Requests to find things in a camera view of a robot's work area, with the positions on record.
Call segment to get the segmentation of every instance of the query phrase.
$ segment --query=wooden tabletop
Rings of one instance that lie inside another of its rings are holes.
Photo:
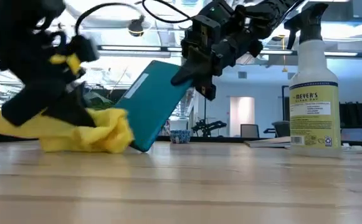
[[[362,224],[362,154],[156,143],[147,154],[0,144],[0,224]]]

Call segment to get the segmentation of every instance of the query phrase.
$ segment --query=yellow towel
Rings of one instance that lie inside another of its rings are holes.
[[[20,127],[13,126],[0,112],[0,134],[19,138],[38,138],[45,152],[121,153],[133,140],[126,111],[87,109],[96,128],[74,126],[59,119],[38,114]]]

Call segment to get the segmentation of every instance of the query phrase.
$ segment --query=bottle label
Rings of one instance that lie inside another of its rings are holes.
[[[294,146],[322,149],[341,146],[336,82],[290,87],[290,134]]]

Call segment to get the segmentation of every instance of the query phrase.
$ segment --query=cleaning spray bottle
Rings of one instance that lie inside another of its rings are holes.
[[[302,156],[340,157],[340,114],[337,76],[327,68],[321,19],[328,5],[310,6],[288,20],[287,48],[301,31],[298,73],[290,81],[291,152]]]

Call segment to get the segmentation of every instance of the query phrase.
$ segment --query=cable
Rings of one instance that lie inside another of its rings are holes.
[[[88,9],[87,11],[83,12],[81,14],[81,16],[77,19],[77,22],[75,23],[75,27],[74,27],[74,30],[75,30],[75,34],[76,35],[79,35],[80,33],[80,25],[81,25],[81,22],[89,15],[91,15],[92,13],[94,13],[95,11],[97,11],[98,9],[101,9],[103,7],[106,7],[106,6],[126,6],[126,7],[129,7],[129,8],[132,8],[134,9],[135,11],[139,12],[141,14],[141,17],[140,19],[144,19],[144,15],[143,13],[135,6],[131,5],[131,4],[127,4],[127,3],[124,3],[124,2],[109,2],[109,3],[103,3],[103,4],[99,4],[97,6],[94,6],[90,9]]]
[[[161,21],[161,22],[165,22],[165,23],[168,23],[168,24],[177,24],[177,23],[182,23],[182,22],[186,22],[186,21],[190,21],[193,19],[193,17],[190,17],[189,15],[187,15],[186,13],[184,13],[183,11],[181,11],[180,9],[176,8],[175,6],[171,5],[170,3],[164,1],[164,0],[152,0],[152,1],[156,1],[156,2],[159,2],[161,4],[164,4],[165,6],[167,7],[170,7],[172,10],[180,13],[182,16],[186,17],[186,19],[181,19],[181,20],[178,20],[178,21],[169,21],[169,20],[166,20],[166,19],[162,19],[158,16],[156,16],[154,13],[152,13],[145,5],[145,2],[146,0],[142,0],[142,6],[143,8],[146,10],[146,12],[151,15],[153,18],[157,19],[158,21]]]
[[[113,86],[112,90],[110,91],[109,94],[112,94],[113,90],[117,87],[117,85],[120,83],[120,81],[123,79],[125,73],[126,73],[126,70],[128,69],[128,66],[125,68],[124,72],[123,72],[123,75],[120,77],[120,79],[118,79],[118,81],[116,82],[116,84]]]

